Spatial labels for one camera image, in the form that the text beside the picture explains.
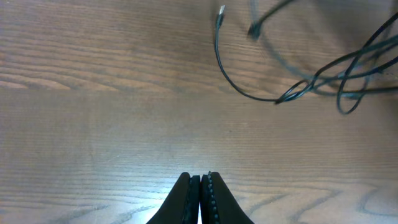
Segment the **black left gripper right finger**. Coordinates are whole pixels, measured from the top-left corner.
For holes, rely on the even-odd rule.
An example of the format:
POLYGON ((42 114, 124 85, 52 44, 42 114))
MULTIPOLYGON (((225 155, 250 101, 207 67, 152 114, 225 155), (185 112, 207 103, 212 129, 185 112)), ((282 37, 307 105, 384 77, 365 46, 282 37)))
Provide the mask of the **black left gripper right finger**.
POLYGON ((200 210, 202 224, 254 224, 218 172, 201 178, 200 210))

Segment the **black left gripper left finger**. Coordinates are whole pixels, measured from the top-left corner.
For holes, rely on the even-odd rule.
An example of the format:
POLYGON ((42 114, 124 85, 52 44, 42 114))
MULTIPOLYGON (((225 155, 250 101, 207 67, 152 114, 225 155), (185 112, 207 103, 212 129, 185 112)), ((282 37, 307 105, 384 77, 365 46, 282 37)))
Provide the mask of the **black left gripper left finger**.
POLYGON ((199 175, 181 173, 163 204, 147 224, 197 224, 200 182, 199 175))

